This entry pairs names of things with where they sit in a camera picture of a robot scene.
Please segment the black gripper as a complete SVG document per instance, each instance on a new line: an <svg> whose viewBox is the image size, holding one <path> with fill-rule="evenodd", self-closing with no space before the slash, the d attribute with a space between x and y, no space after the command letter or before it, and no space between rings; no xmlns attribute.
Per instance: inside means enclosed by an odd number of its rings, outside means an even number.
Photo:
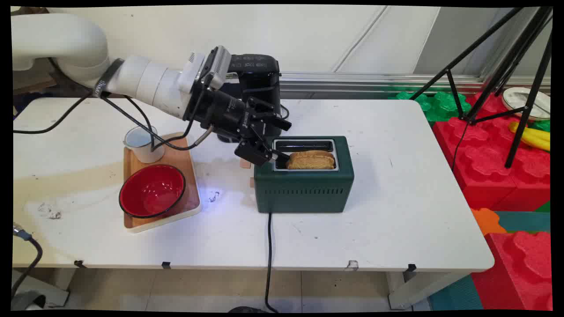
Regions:
<svg viewBox="0 0 564 317"><path fill-rule="evenodd" d="M256 166L267 162L286 165L290 155L276 150L274 140L292 123L281 115L278 77L240 77L229 92L214 90L208 78L183 80L188 100L183 120L189 125L183 136L199 122L203 129L239 142L234 154Z"/></svg>

